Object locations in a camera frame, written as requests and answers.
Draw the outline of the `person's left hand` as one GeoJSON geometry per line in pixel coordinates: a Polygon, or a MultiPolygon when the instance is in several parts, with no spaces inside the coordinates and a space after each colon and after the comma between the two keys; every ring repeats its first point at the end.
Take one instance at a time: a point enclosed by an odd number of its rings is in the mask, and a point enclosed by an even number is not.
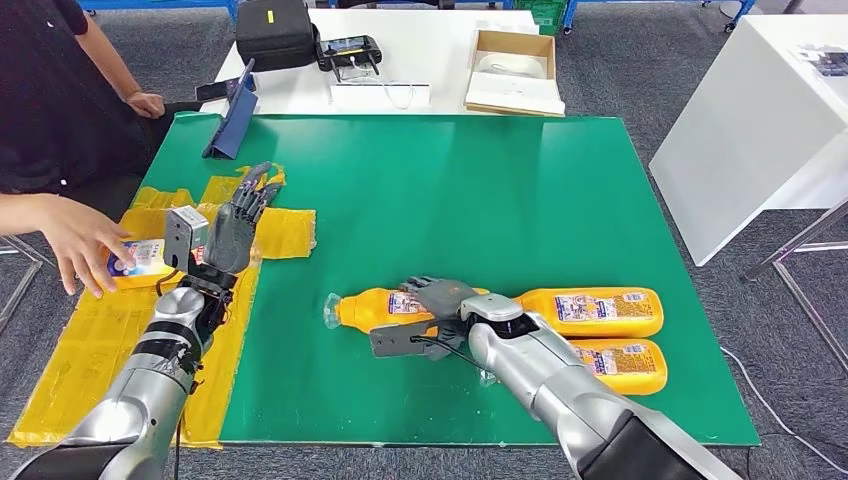
{"type": "Polygon", "coordinates": [[[165,114],[163,97],[158,94],[137,91],[128,95],[125,102],[144,118],[158,119],[165,114]]]}

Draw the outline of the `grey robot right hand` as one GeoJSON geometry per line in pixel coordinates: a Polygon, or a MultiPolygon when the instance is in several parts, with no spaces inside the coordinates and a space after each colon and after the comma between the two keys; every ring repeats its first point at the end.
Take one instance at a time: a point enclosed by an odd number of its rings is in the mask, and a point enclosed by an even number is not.
{"type": "Polygon", "coordinates": [[[467,340],[470,327],[460,315],[461,303],[479,292],[458,280],[411,276],[399,289],[414,299],[437,321],[434,341],[425,341],[425,354],[438,361],[458,350],[467,340]]]}

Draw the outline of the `person's right hand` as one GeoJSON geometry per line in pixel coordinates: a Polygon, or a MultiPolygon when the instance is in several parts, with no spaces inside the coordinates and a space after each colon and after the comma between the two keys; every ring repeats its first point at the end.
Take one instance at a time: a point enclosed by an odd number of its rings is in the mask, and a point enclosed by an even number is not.
{"type": "Polygon", "coordinates": [[[96,297],[113,292],[116,284],[107,269],[107,256],[133,264],[123,241],[130,234],[101,212],[57,195],[39,194],[37,227],[52,248],[63,287],[76,293],[76,282],[96,297]]]}

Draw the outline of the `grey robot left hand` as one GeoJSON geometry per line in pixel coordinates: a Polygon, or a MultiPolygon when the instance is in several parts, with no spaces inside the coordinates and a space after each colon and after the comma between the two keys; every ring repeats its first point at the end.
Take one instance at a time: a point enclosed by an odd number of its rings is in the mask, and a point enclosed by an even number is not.
{"type": "Polygon", "coordinates": [[[282,188],[281,182],[260,185],[270,169],[270,162],[252,167],[219,207],[204,249],[206,264],[233,275],[247,268],[259,220],[282,188]]]}

